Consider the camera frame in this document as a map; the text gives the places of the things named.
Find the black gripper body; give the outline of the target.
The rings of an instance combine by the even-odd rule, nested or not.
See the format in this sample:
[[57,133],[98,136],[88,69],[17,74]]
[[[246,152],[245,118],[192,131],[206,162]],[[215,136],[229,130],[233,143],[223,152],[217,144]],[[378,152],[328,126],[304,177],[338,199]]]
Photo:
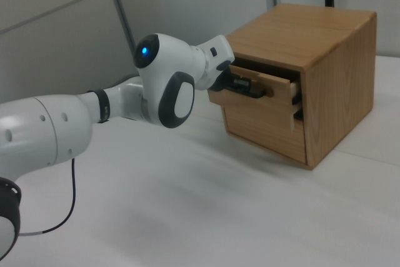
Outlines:
[[220,92],[226,89],[234,81],[234,76],[229,67],[227,67],[208,88],[209,91]]

